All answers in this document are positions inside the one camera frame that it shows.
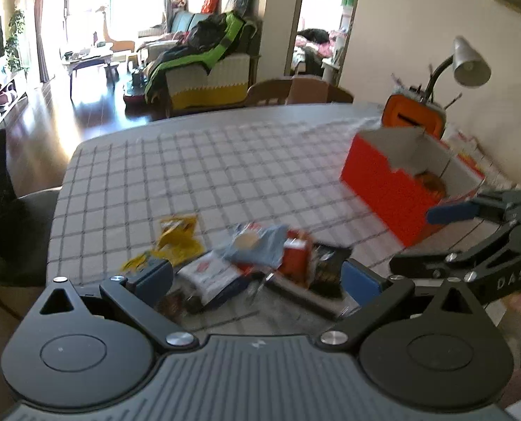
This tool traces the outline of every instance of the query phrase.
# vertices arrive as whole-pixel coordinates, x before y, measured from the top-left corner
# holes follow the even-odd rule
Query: doorway
[[[338,83],[357,2],[301,0],[289,74],[317,75]]]

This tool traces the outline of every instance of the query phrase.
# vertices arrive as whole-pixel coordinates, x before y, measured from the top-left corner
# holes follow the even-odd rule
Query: cardboard box
[[[442,179],[446,199],[414,180],[424,171]],[[483,176],[421,128],[379,128],[356,135],[341,180],[408,247],[441,229],[426,222],[428,209],[474,195]]]

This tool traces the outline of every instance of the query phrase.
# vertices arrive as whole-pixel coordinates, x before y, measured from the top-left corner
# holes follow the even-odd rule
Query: white snack package
[[[211,251],[184,266],[178,275],[194,286],[202,304],[206,305],[242,274]]]

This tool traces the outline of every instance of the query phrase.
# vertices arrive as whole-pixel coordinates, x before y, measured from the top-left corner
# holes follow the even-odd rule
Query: desk lamp
[[[420,126],[426,132],[441,138],[446,126],[446,108],[434,102],[434,86],[440,75],[450,66],[453,67],[453,77],[464,87],[480,87],[490,79],[491,69],[488,63],[465,38],[457,36],[453,41],[453,55],[431,74],[424,91],[421,86],[410,87],[389,97],[383,111],[383,126]]]

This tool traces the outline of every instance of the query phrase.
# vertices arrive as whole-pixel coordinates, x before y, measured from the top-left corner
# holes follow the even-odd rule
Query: yellow fabric trim
[[[243,101],[247,97],[247,84],[227,87],[200,88],[185,90],[173,97],[173,109],[194,108],[197,106],[223,106]]]

